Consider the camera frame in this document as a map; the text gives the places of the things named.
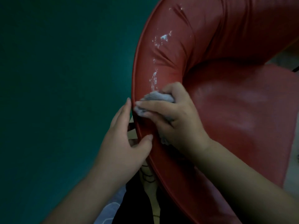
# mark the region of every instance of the green wall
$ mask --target green wall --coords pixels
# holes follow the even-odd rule
[[[158,0],[0,0],[0,223],[38,223],[130,96]]]

